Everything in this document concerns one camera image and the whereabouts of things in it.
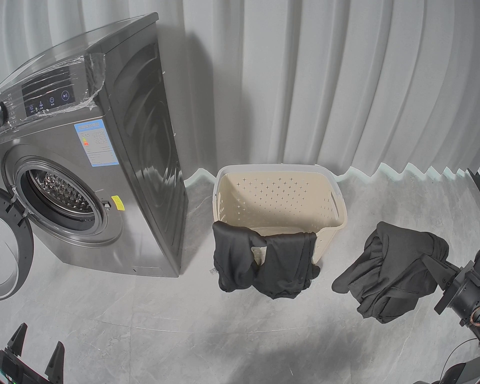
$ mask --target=marble floor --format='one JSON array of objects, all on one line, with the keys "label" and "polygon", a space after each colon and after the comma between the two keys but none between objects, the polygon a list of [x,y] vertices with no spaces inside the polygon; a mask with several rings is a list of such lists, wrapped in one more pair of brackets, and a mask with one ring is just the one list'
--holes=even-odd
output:
[{"label": "marble floor", "polygon": [[[0,347],[28,324],[23,360],[43,373],[60,340],[65,383],[414,383],[438,380],[446,358],[472,337],[437,291],[389,324],[363,320],[357,302],[331,290],[362,252],[378,221],[433,232],[464,265],[480,249],[480,193],[469,175],[407,169],[338,178],[348,225],[321,260],[322,271],[296,299],[271,300],[254,288],[224,293],[211,274],[215,248],[211,195],[189,187],[182,274],[135,277],[61,263],[36,240],[30,276],[0,301]],[[460,347],[449,366],[479,355]]]}]

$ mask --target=laundry basket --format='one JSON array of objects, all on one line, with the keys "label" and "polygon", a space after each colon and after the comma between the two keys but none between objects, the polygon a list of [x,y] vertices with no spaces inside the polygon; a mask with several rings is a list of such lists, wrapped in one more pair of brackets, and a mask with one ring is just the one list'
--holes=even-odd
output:
[{"label": "laundry basket", "polygon": [[[316,232],[314,264],[347,224],[347,208],[332,174],[324,167],[311,165],[222,168],[214,186],[213,216],[215,221],[248,227],[262,236]],[[264,261],[265,251],[253,249],[259,264]]]}]

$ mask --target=black garment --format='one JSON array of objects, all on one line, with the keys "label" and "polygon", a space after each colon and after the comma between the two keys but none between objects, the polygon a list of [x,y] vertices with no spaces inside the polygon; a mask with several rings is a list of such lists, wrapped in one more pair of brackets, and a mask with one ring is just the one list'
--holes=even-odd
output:
[{"label": "black garment", "polygon": [[423,254],[444,262],[447,242],[429,232],[395,227],[383,221],[365,243],[365,251],[332,284],[338,293],[351,292],[364,318],[385,324],[435,292],[437,283],[420,260]]},{"label": "black garment", "polygon": [[[295,298],[316,278],[320,268],[312,264],[315,233],[260,236],[246,227],[217,221],[214,266],[218,285],[225,292],[253,285],[272,299]],[[267,247],[265,262],[259,266],[251,247]]]}]

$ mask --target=control panel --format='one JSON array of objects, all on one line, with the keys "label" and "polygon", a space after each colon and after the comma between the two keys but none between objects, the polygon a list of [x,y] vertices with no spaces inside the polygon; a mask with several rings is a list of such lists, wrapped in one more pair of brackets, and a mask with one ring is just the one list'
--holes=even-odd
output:
[{"label": "control panel", "polygon": [[2,122],[17,127],[35,121],[36,114],[52,116],[57,111],[83,102],[88,95],[89,85],[82,61],[54,66],[0,91],[3,114],[0,116],[0,127]]},{"label": "control panel", "polygon": [[26,82],[22,85],[22,95],[27,117],[74,103],[69,67],[54,69]]}]

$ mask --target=curtain fold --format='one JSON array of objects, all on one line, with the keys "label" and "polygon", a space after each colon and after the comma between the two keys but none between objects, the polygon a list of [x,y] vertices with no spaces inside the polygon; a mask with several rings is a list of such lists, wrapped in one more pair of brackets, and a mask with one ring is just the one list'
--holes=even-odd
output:
[{"label": "curtain fold", "polygon": [[149,12],[185,177],[240,163],[480,167],[475,0],[0,0],[0,79]]}]

